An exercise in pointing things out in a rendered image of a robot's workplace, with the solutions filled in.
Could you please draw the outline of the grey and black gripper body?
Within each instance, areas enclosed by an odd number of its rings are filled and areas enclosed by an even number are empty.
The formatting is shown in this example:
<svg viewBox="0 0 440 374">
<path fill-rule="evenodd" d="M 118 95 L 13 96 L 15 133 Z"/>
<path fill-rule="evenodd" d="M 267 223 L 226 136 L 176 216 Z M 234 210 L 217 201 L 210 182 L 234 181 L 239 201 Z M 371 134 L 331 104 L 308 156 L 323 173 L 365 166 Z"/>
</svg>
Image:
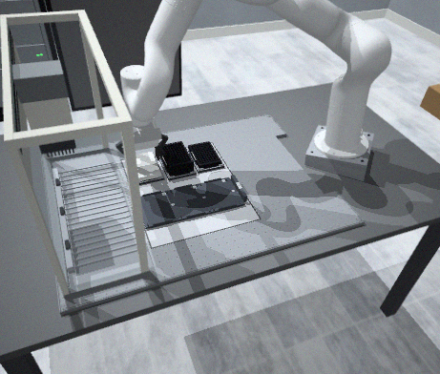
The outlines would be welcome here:
<svg viewBox="0 0 440 374">
<path fill-rule="evenodd" d="M 155 119 L 152 121 L 154 127 L 157 127 L 157 124 L 155 122 Z M 142 142 L 142 143 L 138 143 L 135 144 L 136 146 L 136 151 L 138 150 L 144 150 L 144 149 L 149 149 L 149 148 L 154 148 L 158 145 L 158 140 L 154 140 L 154 141 L 148 141 L 148 142 Z"/>
</svg>

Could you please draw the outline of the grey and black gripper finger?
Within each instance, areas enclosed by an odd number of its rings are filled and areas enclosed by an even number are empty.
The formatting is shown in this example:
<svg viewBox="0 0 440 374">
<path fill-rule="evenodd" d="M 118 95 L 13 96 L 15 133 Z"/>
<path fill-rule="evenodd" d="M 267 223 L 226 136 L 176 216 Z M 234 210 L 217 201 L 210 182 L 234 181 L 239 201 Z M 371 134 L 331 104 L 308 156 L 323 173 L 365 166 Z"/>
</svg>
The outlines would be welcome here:
<svg viewBox="0 0 440 374">
<path fill-rule="evenodd" d="M 155 147 L 155 152 L 156 152 L 156 158 L 159 161 L 159 158 L 161 157 L 161 150 L 162 148 L 165 146 L 165 143 L 168 140 L 168 136 L 167 135 L 163 135 L 161 134 L 162 140 L 159 142 L 159 144 Z"/>
</svg>

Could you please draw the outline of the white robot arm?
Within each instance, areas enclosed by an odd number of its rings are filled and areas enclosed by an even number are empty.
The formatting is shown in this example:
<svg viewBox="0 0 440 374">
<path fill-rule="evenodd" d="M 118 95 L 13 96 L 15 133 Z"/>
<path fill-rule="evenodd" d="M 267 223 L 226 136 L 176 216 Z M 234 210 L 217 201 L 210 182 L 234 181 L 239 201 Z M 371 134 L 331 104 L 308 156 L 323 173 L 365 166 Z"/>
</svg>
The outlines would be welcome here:
<svg viewBox="0 0 440 374">
<path fill-rule="evenodd" d="M 235 1 L 266 6 L 347 63 L 346 73 L 332 84 L 326 130 L 315 136 L 314 144 L 327 156 L 363 155 L 368 149 L 362 126 L 369 89 L 390 62 L 388 37 L 328 0 Z M 152 118 L 169 92 L 176 52 L 201 2 L 162 0 L 145 40 L 144 67 L 128 66 L 120 72 L 124 103 L 133 125 L 142 125 L 133 126 L 135 144 L 162 139 Z"/>
</svg>

